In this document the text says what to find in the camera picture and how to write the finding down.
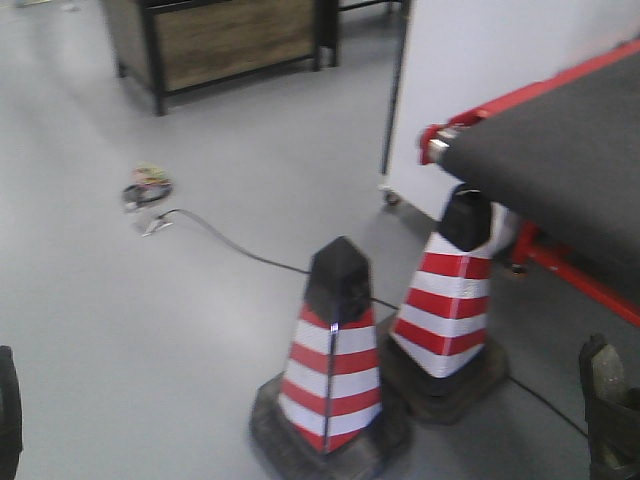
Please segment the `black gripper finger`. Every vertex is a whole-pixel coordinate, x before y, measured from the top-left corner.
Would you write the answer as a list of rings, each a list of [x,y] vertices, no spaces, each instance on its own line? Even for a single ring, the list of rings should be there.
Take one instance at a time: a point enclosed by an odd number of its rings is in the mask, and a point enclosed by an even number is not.
[[[639,478],[639,389],[620,402],[585,400],[590,479]]]
[[[19,381],[9,346],[1,346],[1,478],[14,479],[23,451]]]

